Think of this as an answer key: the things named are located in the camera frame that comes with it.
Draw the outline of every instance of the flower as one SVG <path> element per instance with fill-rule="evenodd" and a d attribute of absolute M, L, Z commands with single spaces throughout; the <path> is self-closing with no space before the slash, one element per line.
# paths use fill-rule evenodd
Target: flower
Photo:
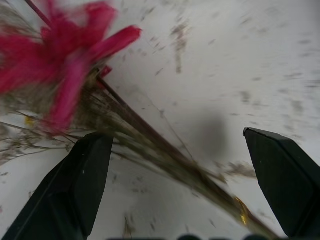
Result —
<path fill-rule="evenodd" d="M 71 124 L 78 98 L 90 67 L 124 49 L 141 34 L 128 26 L 104 40 L 106 30 L 116 17 L 116 10 L 104 1 L 82 6 L 87 17 L 78 26 L 55 0 L 46 0 L 47 26 L 41 29 L 41 42 L 29 36 L 0 36 L 3 63 L 0 67 L 0 93 L 30 83 L 60 82 L 53 106 L 45 117 L 50 132 L 65 131 Z M 112 69 L 102 70 L 105 76 Z"/>

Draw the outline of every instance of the dirt speck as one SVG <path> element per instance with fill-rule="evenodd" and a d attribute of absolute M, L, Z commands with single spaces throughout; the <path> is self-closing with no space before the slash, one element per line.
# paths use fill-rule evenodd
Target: dirt speck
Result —
<path fill-rule="evenodd" d="M 214 44 L 215 43 L 215 39 L 213 39 L 213 40 L 211 40 L 210 42 L 208 42 L 208 45 L 212 45 L 212 44 Z"/>
<path fill-rule="evenodd" d="M 124 215 L 124 229 L 122 233 L 123 238 L 132 238 L 132 234 L 136 231 L 136 229 L 132 226 L 133 222 L 130 223 L 128 220 L 128 216 Z"/>
<path fill-rule="evenodd" d="M 258 81 L 261 81 L 261 80 L 262 80 L 261 77 L 254 77 L 254 78 L 252 78 L 252 81 L 254 81 L 254 82 L 258 82 Z"/>
<path fill-rule="evenodd" d="M 251 99 L 251 94 L 248 91 L 241 91 L 240 92 L 241 98 L 242 98 L 242 102 L 247 104 L 250 102 Z"/>
<path fill-rule="evenodd" d="M 142 193 L 142 194 L 146 194 L 148 192 L 149 192 L 149 190 L 146 187 L 144 189 L 140 190 L 140 193 Z"/>
<path fill-rule="evenodd" d="M 301 101 L 291 101 L 291 106 L 293 107 L 293 111 L 296 114 L 302 114 L 304 112 L 304 107 L 302 106 L 302 102 Z"/>
<path fill-rule="evenodd" d="M 283 127 L 290 132 L 293 132 L 295 130 L 294 127 L 290 125 L 284 125 Z"/>
<path fill-rule="evenodd" d="M 117 178 L 118 178 L 118 175 L 115 174 L 115 175 L 113 176 L 113 179 L 112 179 L 112 184 L 115 184 L 115 183 L 116 183 Z"/>
<path fill-rule="evenodd" d="M 241 25 L 248 24 L 248 23 L 252 22 L 252 20 L 253 20 L 252 17 L 247 17 L 246 19 L 244 19 L 244 20 L 241 22 Z"/>
<path fill-rule="evenodd" d="M 177 74 L 182 73 L 182 54 L 186 51 L 186 48 L 187 48 L 187 38 L 185 34 L 186 28 L 187 28 L 187 24 L 182 23 L 176 26 L 171 32 L 171 36 L 175 38 L 174 39 L 175 63 L 176 63 L 175 71 Z"/>
<path fill-rule="evenodd" d="M 160 110 L 160 117 L 163 119 L 165 117 L 165 110 L 161 109 Z"/>
<path fill-rule="evenodd" d="M 297 78 L 301 77 L 302 75 L 303 74 L 301 72 L 295 72 L 292 74 L 284 75 L 284 77 L 287 79 L 297 79 Z"/>
<path fill-rule="evenodd" d="M 319 80 L 313 80 L 311 82 L 314 83 L 314 84 L 320 85 L 320 79 Z"/>
<path fill-rule="evenodd" d="M 300 58 L 308 58 L 312 56 L 313 54 L 311 52 L 302 53 L 299 55 Z"/>
<path fill-rule="evenodd" d="M 158 75 L 161 73 L 161 71 L 162 71 L 163 69 L 165 69 L 165 68 L 164 68 L 164 67 L 163 67 L 163 68 L 161 68 L 159 71 L 157 71 L 157 72 L 155 73 L 155 75 L 156 75 L 156 76 L 158 76 Z"/>
<path fill-rule="evenodd" d="M 220 16 L 220 12 L 215 12 L 214 14 L 212 14 L 213 19 L 217 19 L 219 16 Z"/>
<path fill-rule="evenodd" d="M 161 0 L 160 4 L 165 7 L 165 6 L 170 5 L 170 1 L 169 0 Z"/>
<path fill-rule="evenodd" d="M 289 90 L 283 88 L 283 89 L 279 89 L 278 92 L 281 93 L 281 94 L 288 94 L 288 93 L 289 93 Z"/>
<path fill-rule="evenodd" d="M 146 19 L 146 17 L 147 17 L 148 15 L 150 15 L 155 9 L 156 9 L 156 7 L 154 6 L 154 7 L 150 8 L 150 9 L 146 10 L 146 11 L 143 13 L 142 17 L 141 17 L 141 22 L 143 22 L 143 21 Z"/>
<path fill-rule="evenodd" d="M 220 163 L 220 162 L 214 162 L 214 165 L 216 165 L 216 167 L 218 168 L 218 169 L 222 169 L 223 167 L 224 167 L 224 165 L 222 164 L 222 163 Z"/>
<path fill-rule="evenodd" d="M 193 195 L 193 196 L 195 196 L 197 199 L 199 199 L 199 198 L 200 198 L 200 197 L 199 197 L 199 195 L 197 195 L 197 194 L 196 194 L 196 193 L 194 193 L 194 192 L 192 193 L 192 195 Z"/>
<path fill-rule="evenodd" d="M 295 139 L 299 139 L 299 140 L 303 140 L 304 139 L 302 136 L 297 135 L 297 134 L 293 134 L 292 137 L 295 138 Z"/>
<path fill-rule="evenodd" d="M 269 31 L 270 31 L 270 29 L 268 27 L 263 27 L 263 28 L 257 29 L 257 33 L 260 35 L 267 34 Z"/>
<path fill-rule="evenodd" d="M 312 43 L 312 41 L 310 39 L 298 41 L 298 44 L 301 44 L 301 45 L 308 45 L 310 43 Z"/>
<path fill-rule="evenodd" d="M 267 216 L 263 211 L 258 210 L 257 213 L 258 213 L 261 217 L 264 217 L 264 218 L 267 218 L 267 219 L 270 219 L 270 220 L 271 220 L 271 217 Z"/>
<path fill-rule="evenodd" d="M 155 225 L 153 223 L 150 223 L 150 226 L 151 226 L 152 230 L 155 232 L 156 231 Z"/>
<path fill-rule="evenodd" d="M 144 181 L 144 177 L 143 176 L 137 176 L 136 180 L 140 183 L 142 183 Z"/>
<path fill-rule="evenodd" d="M 318 88 L 319 86 L 317 85 L 307 85 L 307 86 L 304 86 L 305 88 L 309 88 L 309 89 L 315 89 L 315 88 Z"/>
<path fill-rule="evenodd" d="M 216 227 L 214 221 L 212 221 L 211 219 L 209 219 L 209 222 L 210 222 L 210 224 L 211 224 L 212 226 Z"/>
<path fill-rule="evenodd" d="M 29 199 L 32 197 L 32 195 L 35 193 L 35 191 L 29 191 L 28 193 L 28 196 L 29 196 Z"/>
<path fill-rule="evenodd" d="M 188 227 L 187 224 L 185 225 L 185 231 L 186 231 L 187 233 L 190 233 L 190 230 L 189 230 L 189 227 Z"/>
<path fill-rule="evenodd" d="M 277 28 L 278 29 L 284 29 L 284 28 L 286 28 L 286 27 L 288 27 L 289 26 L 289 24 L 287 23 L 287 22 L 283 22 L 283 23 L 280 23 L 278 26 L 277 26 Z"/>
<path fill-rule="evenodd" d="M 252 105 L 253 105 L 253 108 L 256 110 L 260 110 L 261 107 L 263 106 L 261 103 L 261 100 L 255 100 Z"/>
<path fill-rule="evenodd" d="M 253 179 L 257 178 L 255 169 L 249 164 L 245 165 L 243 163 L 230 163 L 229 170 L 224 173 L 230 176 L 243 176 Z"/>

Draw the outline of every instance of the dried plant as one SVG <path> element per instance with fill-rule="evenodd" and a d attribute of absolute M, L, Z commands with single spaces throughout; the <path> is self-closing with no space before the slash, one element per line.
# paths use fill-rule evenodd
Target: dried plant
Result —
<path fill-rule="evenodd" d="M 98 77 L 98 71 L 94 67 L 87 76 L 71 128 L 99 131 L 113 136 L 115 138 L 114 144 L 123 147 L 121 151 L 113 152 L 114 154 L 153 172 L 170 177 L 193 191 L 197 191 L 244 224 L 253 233 L 270 239 L 277 237 L 249 211 L 239 198 L 230 195 L 214 182 L 223 182 L 222 176 L 203 169 L 195 160 L 188 159 L 166 141 L 137 115 L 108 84 Z M 32 130 L 22 129 L 20 138 L 8 140 L 8 146 L 17 150 L 9 152 L 7 160 L 17 155 L 28 154 L 24 152 L 27 148 L 46 150 L 36 145 L 46 136 L 38 122 L 42 121 L 41 116 L 48 112 L 48 106 L 51 105 L 56 89 L 57 85 L 55 84 L 32 85 L 1 97 L 0 101 L 7 112 L 21 114 L 21 110 L 26 110 L 36 114 L 36 117 L 29 116 L 34 121 Z M 78 139 L 79 137 L 74 133 L 74 131 L 63 132 L 61 136 L 68 139 Z"/>
<path fill-rule="evenodd" d="M 0 31 L 38 38 L 39 33 L 14 9 L 7 0 L 0 0 Z"/>
<path fill-rule="evenodd" d="M 18 134 L 10 134 L 9 128 L 20 130 Z M 20 157 L 43 153 L 49 150 L 72 148 L 69 139 L 65 141 L 47 136 L 36 129 L 28 129 L 16 125 L 0 122 L 0 166 Z M 41 145 L 42 142 L 51 143 L 50 146 Z"/>

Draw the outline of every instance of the dried flower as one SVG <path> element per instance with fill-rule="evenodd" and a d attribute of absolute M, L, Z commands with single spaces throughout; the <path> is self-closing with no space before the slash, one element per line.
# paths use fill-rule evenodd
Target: dried flower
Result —
<path fill-rule="evenodd" d="M 129 26 L 103 40 L 116 11 L 104 1 L 83 6 L 86 26 L 78 26 L 47 0 L 48 27 L 41 29 L 42 42 L 18 34 L 0 36 L 0 51 L 4 55 L 0 69 L 0 93 L 6 93 L 30 83 L 61 82 L 46 123 L 51 133 L 65 131 L 75 111 L 85 77 L 94 65 L 140 37 L 141 30 Z M 111 71 L 103 70 L 106 75 Z"/>

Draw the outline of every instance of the white surface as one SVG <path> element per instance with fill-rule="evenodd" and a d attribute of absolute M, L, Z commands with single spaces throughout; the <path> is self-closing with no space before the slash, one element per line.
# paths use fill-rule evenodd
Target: white surface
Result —
<path fill-rule="evenodd" d="M 13 2 L 25 11 L 18 0 Z M 255 127 L 294 139 L 320 163 L 319 1 L 115 0 L 114 5 L 120 14 L 112 32 L 137 24 L 143 34 L 110 61 L 113 71 L 106 80 L 173 144 L 181 146 L 168 122 L 196 161 L 219 172 L 216 163 L 251 164 L 242 132 Z M 177 73 L 172 32 L 181 24 L 186 47 Z M 1 173 L 9 172 L 0 179 L 6 182 L 0 183 L 0 237 L 28 192 L 65 154 L 16 159 L 0 167 Z M 283 234 L 257 181 L 226 177 L 234 194 Z M 145 188 L 144 194 L 134 192 Z M 125 213 L 133 215 L 133 236 L 174 239 L 187 228 L 203 238 L 248 234 L 190 190 L 114 158 L 89 239 L 120 237 Z"/>

